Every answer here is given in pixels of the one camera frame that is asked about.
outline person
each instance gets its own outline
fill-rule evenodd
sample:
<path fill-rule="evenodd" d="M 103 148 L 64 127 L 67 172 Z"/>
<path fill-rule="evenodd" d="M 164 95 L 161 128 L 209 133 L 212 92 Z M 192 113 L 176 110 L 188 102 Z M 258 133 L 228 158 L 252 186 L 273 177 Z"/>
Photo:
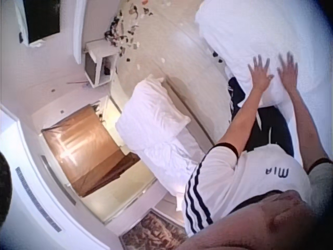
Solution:
<path fill-rule="evenodd" d="M 330 204 L 332 161 L 297 91 L 297 63 L 291 53 L 287 61 L 279 57 L 278 74 L 294 107 L 303 166 L 292 156 L 279 111 L 258 110 L 274 77 L 267 74 L 270 60 L 263 65 L 259 55 L 249 65 L 253 88 L 241 108 L 236 102 L 244 93 L 235 78 L 229 81 L 233 119 L 188 181 L 183 214 L 191 238 L 179 249 L 294 249 Z"/>

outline bed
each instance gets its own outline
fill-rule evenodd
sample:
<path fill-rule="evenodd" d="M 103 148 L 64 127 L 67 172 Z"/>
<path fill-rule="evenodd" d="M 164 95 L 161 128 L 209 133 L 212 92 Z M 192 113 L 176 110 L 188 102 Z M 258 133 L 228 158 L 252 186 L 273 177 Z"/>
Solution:
<path fill-rule="evenodd" d="M 181 210 L 185 185 L 213 143 L 168 79 L 150 75 L 138 83 L 116 129 Z"/>
<path fill-rule="evenodd" d="M 247 64 L 261 54 L 275 75 L 260 107 L 277 106 L 286 118 L 295 159 L 302 164 L 290 98 L 278 77 L 278 54 L 294 54 L 298 90 L 332 156 L 332 33 L 315 1 L 205 0 L 196 14 L 200 35 L 224 59 L 244 90 L 252 89 Z"/>

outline rug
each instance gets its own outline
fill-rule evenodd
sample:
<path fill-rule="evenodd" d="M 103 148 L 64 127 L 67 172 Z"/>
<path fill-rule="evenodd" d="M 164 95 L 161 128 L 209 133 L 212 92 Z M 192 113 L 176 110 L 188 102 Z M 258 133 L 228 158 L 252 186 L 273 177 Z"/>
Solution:
<path fill-rule="evenodd" d="M 126 250 L 172 250 L 181 245 L 187 236 L 184 228 L 150 211 L 121 239 Z"/>

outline white wall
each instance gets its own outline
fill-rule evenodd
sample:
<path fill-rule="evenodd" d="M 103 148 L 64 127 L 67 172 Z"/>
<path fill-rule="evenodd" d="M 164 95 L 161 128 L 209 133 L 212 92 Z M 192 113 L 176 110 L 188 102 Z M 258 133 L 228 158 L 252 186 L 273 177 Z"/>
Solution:
<path fill-rule="evenodd" d="M 43 106 L 31 118 L 36 130 L 40 132 L 41 129 L 51 127 L 80 108 L 92 104 L 108 94 L 109 85 L 107 84 L 95 89 L 90 86 L 82 86 Z"/>
<path fill-rule="evenodd" d="M 10 165 L 13 185 L 23 200 L 24 209 L 45 233 L 65 249 L 122 249 L 118 237 L 105 228 L 82 203 L 73 205 L 51 178 L 40 158 L 44 151 L 33 130 L 24 123 L 15 123 L 2 133 L 0 140 L 0 149 Z M 32 204 L 15 173 L 17 166 L 20 166 L 37 200 L 63 231 L 56 232 Z"/>
<path fill-rule="evenodd" d="M 15 189 L 12 193 L 9 213 L 1 229 L 0 237 L 1 246 L 5 249 L 64 249 L 31 217 Z"/>
<path fill-rule="evenodd" d="M 82 45 L 104 38 L 104 32 L 117 13 L 120 0 L 88 0 L 84 17 Z"/>
<path fill-rule="evenodd" d="M 118 4 L 119 0 L 88 1 L 83 42 L 104 37 Z M 86 80 L 84 64 L 78 65 L 73 56 L 75 0 L 61 0 L 60 6 L 60 33 L 46 37 L 40 48 L 29 48 L 19 43 L 14 1 L 1 1 L 1 96 L 8 108 L 15 97 L 31 115 L 82 86 L 67 82 Z"/>

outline hand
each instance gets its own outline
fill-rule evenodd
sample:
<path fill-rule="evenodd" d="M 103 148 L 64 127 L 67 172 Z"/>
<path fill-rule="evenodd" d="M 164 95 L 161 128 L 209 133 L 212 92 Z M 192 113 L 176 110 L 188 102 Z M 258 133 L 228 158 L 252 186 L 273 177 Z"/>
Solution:
<path fill-rule="evenodd" d="M 270 66 L 270 59 L 267 59 L 265 67 L 262 67 L 261 55 L 258 56 L 259 63 L 257 64 L 257 58 L 253 58 L 254 69 L 248 64 L 249 70 L 252 76 L 252 83 L 254 90 L 260 90 L 262 93 L 267 89 L 271 80 L 274 78 L 272 74 L 267 75 L 268 68 Z"/>
<path fill-rule="evenodd" d="M 290 52 L 287 53 L 287 64 L 283 61 L 281 55 L 279 55 L 279 59 L 281 61 L 282 70 L 277 68 L 277 72 L 279 73 L 283 86 L 288 94 L 290 94 L 296 91 L 298 65 L 297 63 L 293 63 L 293 55 Z"/>

